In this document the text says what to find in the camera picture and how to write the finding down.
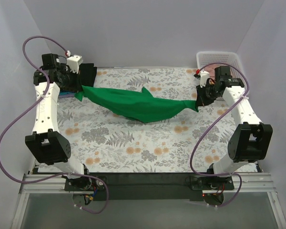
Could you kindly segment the green t shirt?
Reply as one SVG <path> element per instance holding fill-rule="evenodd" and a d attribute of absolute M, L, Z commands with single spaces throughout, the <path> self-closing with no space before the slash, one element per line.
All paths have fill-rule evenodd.
<path fill-rule="evenodd" d="M 198 112 L 195 100 L 172 100 L 154 97 L 145 87 L 140 92 L 113 88 L 82 86 L 74 96 L 109 109 L 116 115 L 142 123 L 158 122 L 173 118 L 184 109 Z"/>

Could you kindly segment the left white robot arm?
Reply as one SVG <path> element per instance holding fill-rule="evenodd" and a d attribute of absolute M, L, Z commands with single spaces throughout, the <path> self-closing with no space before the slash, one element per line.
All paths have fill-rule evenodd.
<path fill-rule="evenodd" d="M 36 115 L 32 134 L 25 137 L 25 144 L 35 159 L 65 172 L 82 191 L 88 190 L 92 179 L 85 175 L 85 165 L 72 156 L 70 142 L 60 133 L 57 121 L 58 97 L 61 90 L 77 92 L 79 86 L 80 55 L 68 55 L 66 63 L 59 56 L 42 55 L 42 66 L 33 75 L 36 92 Z"/>

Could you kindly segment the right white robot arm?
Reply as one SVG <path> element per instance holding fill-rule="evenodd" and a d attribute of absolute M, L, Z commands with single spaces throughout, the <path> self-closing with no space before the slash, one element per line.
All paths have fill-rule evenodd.
<path fill-rule="evenodd" d="M 214 79 L 203 69 L 198 69 L 194 75 L 200 80 L 196 87 L 196 107 L 207 106 L 217 98 L 223 98 L 229 106 L 225 114 L 232 114 L 236 126 L 226 155 L 210 166 L 213 173 L 206 177 L 207 186 L 214 190 L 222 186 L 223 177 L 231 176 L 244 165 L 263 160 L 273 134 L 272 126 L 264 124 L 250 105 L 247 79 L 243 74 L 239 78 L 233 77 L 231 68 L 231 65 L 221 63 L 214 70 Z"/>

